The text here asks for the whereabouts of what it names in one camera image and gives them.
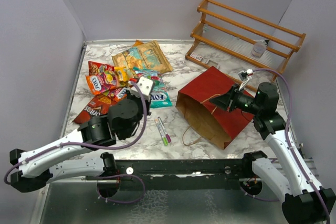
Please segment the candy bag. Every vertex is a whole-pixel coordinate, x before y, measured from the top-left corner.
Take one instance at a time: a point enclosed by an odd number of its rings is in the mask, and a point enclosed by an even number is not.
[[[89,75],[90,76],[102,73],[106,70],[114,71],[114,66],[104,64],[104,63],[89,61]]]
[[[88,122],[93,116],[100,116],[108,113],[109,107],[115,105],[109,97],[103,94],[96,95],[74,119],[74,123],[82,124]]]
[[[119,81],[128,81],[130,79],[126,73],[125,67],[115,67],[114,71],[117,74]]]
[[[168,93],[161,89],[153,89],[151,94],[151,108],[171,107],[173,103],[169,99]]]
[[[160,74],[160,72],[147,68],[139,69],[137,67],[134,67],[133,70],[135,74],[138,76],[138,78],[145,77],[147,79],[154,81],[155,89],[166,90],[166,86],[163,82],[162,75]]]
[[[86,81],[92,94],[101,94],[107,90],[120,88],[126,85],[120,82],[115,72],[106,70],[93,76],[86,76]]]
[[[119,102],[127,96],[126,94],[127,90],[128,90],[127,87],[123,87],[123,88],[117,88],[117,89],[113,89],[110,91],[106,91],[103,94],[111,98],[113,101]]]

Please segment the red snack bag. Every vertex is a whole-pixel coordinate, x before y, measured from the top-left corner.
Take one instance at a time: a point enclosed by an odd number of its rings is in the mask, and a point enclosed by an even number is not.
[[[119,102],[127,96],[126,95],[127,90],[128,88],[123,87],[123,88],[117,88],[117,89],[113,89],[110,91],[106,91],[103,94],[111,98],[113,101]]]
[[[109,111],[109,107],[115,105],[109,97],[99,94],[96,95],[85,108],[74,119],[74,123],[82,124],[88,122],[93,116],[104,115]]]
[[[120,82],[115,72],[106,70],[93,76],[86,76],[86,81],[92,94],[101,94],[107,90],[112,90],[125,86]]]
[[[114,66],[104,64],[104,63],[89,61],[89,75],[90,76],[102,73],[106,70],[114,71]]]

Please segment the marble countertop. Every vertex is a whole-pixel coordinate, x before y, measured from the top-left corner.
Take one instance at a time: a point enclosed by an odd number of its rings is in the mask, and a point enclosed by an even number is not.
[[[190,49],[192,44],[166,44],[159,43],[163,53],[168,61],[173,66],[174,70],[163,75],[163,80],[167,86],[168,94],[176,105],[177,92],[186,84],[196,78],[199,74],[205,71],[203,67],[198,66],[188,60],[184,56]],[[78,83],[76,86],[75,95],[73,97],[71,110],[66,126],[66,134],[78,127],[72,121],[81,112],[81,110],[93,98],[86,83],[85,75],[88,74],[88,61],[106,62],[113,64],[111,56],[116,55],[130,48],[131,44],[92,44],[86,48],[85,56],[80,70]],[[220,64],[220,71],[228,73],[237,78],[236,73],[242,69],[255,68],[241,60],[232,56],[219,52],[208,46],[200,45],[197,53],[203,57],[211,57],[212,60]],[[258,83],[270,79],[270,74],[261,73],[255,74],[251,84],[258,86]],[[118,151],[111,151],[116,159],[208,159],[208,158],[242,158],[246,152],[263,151],[269,158],[274,158],[275,155],[270,147],[261,139],[258,132],[249,123],[243,131],[229,144],[229,146],[220,150],[215,145],[202,139],[199,143],[186,147],[182,144],[182,134],[188,127],[188,123],[175,107],[151,109],[151,116],[148,117],[148,124],[142,138],[130,148]],[[278,112],[286,117],[283,103],[280,100],[278,104]],[[172,142],[168,146],[164,146],[158,130],[155,126],[155,118],[161,117],[168,134],[171,136]],[[199,135],[190,129],[185,136],[185,142],[189,143],[196,140]],[[121,146],[129,143],[134,138],[125,141],[117,141],[116,146]],[[83,154],[82,157],[97,157],[105,150],[97,150],[88,154]]]

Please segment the wooden shelf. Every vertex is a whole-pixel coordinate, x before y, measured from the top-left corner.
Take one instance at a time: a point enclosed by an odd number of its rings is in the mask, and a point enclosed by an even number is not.
[[[232,19],[231,16],[230,18],[225,17],[217,12],[209,10],[208,8],[209,4],[222,7],[226,10],[231,11],[237,16],[243,15],[244,17],[247,17],[247,19],[253,19],[256,22],[261,23],[263,26],[267,25],[271,28],[279,29],[284,33],[289,33],[295,38],[295,41],[294,42],[284,41],[280,38],[275,37],[274,35],[267,34],[261,30],[252,28],[246,24],[235,21],[234,19]],[[202,0],[197,8],[197,11],[202,13],[201,19],[191,33],[191,37],[194,38],[195,41],[194,45],[187,52],[185,58],[206,68],[208,68],[206,64],[194,60],[193,58],[190,57],[191,53],[196,49],[196,47],[201,42],[213,48],[216,48],[226,54],[229,54],[240,60],[243,60],[249,64],[252,64],[253,66],[256,66],[258,68],[270,68],[278,71],[279,73],[283,73],[289,58],[292,56],[294,52],[299,51],[306,36],[305,34],[300,34],[296,31],[292,31],[288,28],[279,26],[277,24],[256,17],[249,13],[224,5],[215,0]],[[256,43],[255,40],[247,37],[245,34],[243,35],[236,31],[223,27],[221,25],[223,22],[230,24],[230,26],[246,30],[249,33],[260,36],[265,40],[273,41],[275,45],[279,44],[282,47],[286,48],[289,52],[283,52],[281,50],[278,50],[274,46],[273,47],[267,46],[267,50],[263,54],[263,56],[260,59],[256,59],[252,55],[250,55],[253,45]],[[233,79],[237,83],[240,83],[239,80],[235,78]]]

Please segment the doritos logo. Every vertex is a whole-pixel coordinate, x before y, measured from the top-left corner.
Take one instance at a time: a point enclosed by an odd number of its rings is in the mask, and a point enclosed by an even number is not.
[[[86,106],[84,108],[84,111],[87,111],[91,116],[100,116],[101,115],[101,108],[102,106],[91,108],[89,106]]]

